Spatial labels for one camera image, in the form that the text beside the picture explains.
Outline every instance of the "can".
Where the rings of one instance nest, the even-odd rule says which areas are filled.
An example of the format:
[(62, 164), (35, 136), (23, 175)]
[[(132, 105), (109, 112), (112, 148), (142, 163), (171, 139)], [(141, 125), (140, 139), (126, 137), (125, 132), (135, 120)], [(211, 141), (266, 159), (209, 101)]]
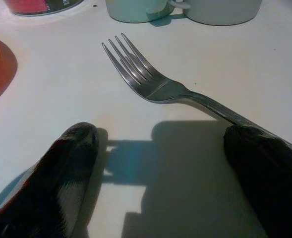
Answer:
[(67, 10), (83, 0), (4, 0), (16, 15), (38, 16)]

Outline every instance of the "mint green mug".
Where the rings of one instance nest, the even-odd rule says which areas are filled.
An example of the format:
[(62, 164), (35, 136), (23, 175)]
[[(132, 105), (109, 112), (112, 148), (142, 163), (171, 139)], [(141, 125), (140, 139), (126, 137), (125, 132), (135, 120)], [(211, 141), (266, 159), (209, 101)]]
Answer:
[(113, 19), (130, 23), (153, 21), (174, 9), (168, 0), (106, 0), (106, 6)]

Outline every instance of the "fork handle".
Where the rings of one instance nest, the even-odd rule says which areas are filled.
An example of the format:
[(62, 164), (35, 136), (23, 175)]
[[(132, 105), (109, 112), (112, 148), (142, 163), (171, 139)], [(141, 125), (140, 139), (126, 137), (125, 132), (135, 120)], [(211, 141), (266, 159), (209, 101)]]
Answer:
[(180, 97), (184, 100), (190, 100), (192, 102), (198, 103), (205, 108), (209, 109), (210, 111), (214, 112), (215, 114), (219, 115), (220, 117), (224, 118), (225, 120), (229, 121), (232, 124), (237, 125), (250, 125), (253, 127), (257, 127), (264, 132), (268, 133), (270, 136), (276, 137), (281, 139), (283, 142), (285, 142), (291, 149), (292, 144), (279, 136), (271, 133), (270, 131), (262, 128), (261, 126), (257, 125), (256, 123), (248, 120), (247, 118), (241, 116), (240, 114), (234, 112), (233, 110), (225, 107), (224, 105), (220, 104), (219, 102), (215, 101), (212, 98), (209, 98), (203, 94), (192, 92), (189, 90), (186, 90), (184, 93), (180, 95)]

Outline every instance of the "cup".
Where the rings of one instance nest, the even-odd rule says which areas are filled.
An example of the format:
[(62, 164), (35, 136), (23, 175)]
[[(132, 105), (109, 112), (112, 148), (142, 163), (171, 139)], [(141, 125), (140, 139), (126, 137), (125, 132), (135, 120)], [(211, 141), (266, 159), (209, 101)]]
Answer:
[(209, 25), (235, 25), (253, 19), (262, 0), (168, 0), (190, 19)]
[(16, 15), (38, 16), (67, 10), (83, 0), (4, 0), (9, 10)]
[(113, 19), (130, 23), (153, 21), (174, 9), (168, 0), (106, 0), (106, 6)]

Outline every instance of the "white tabletop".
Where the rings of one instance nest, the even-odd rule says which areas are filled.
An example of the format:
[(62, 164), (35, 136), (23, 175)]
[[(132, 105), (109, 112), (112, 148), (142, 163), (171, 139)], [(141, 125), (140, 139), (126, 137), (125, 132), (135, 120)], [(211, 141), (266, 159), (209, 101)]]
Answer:
[(292, 143), (292, 0), (265, 0), (255, 19), (227, 27), (178, 10), (152, 24), (121, 23), (104, 0), (20, 17), (0, 1), (0, 40), (18, 61), (0, 97), (0, 192), (87, 121), (108, 144), (74, 237), (265, 237), (223, 152), (229, 124), (137, 96), (101, 47), (121, 32), (166, 76)]

